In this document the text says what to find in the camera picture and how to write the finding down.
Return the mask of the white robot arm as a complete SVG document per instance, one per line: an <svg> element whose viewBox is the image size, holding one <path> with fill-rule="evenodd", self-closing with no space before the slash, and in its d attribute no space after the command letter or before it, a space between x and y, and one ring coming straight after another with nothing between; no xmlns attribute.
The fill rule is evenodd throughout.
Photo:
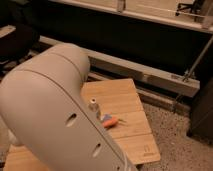
<svg viewBox="0 0 213 171"><path fill-rule="evenodd" d="M6 74L0 115L51 171L137 171L82 98L89 71L81 47L57 44Z"/></svg>

